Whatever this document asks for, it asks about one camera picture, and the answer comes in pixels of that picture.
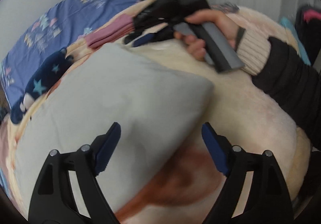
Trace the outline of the person's right forearm sleeve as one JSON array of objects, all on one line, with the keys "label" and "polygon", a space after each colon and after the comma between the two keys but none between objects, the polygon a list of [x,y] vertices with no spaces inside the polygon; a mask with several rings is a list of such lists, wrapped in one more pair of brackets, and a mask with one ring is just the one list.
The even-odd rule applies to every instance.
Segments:
[{"label": "person's right forearm sleeve", "polygon": [[236,52],[252,83],[274,99],[320,149],[320,75],[275,37],[239,28]]}]

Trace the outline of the person's right hand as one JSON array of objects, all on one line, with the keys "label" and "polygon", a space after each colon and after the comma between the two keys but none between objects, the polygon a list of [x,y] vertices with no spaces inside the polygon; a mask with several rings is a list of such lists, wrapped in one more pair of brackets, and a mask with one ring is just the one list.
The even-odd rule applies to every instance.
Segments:
[{"label": "person's right hand", "polygon": [[[226,14],[214,9],[202,9],[185,18],[190,24],[203,24],[211,22],[223,33],[229,44],[235,50],[237,47],[237,37],[240,26],[231,20]],[[175,32],[174,37],[185,43],[187,52],[196,60],[203,61],[206,54],[206,43],[193,35],[182,35]]]}]

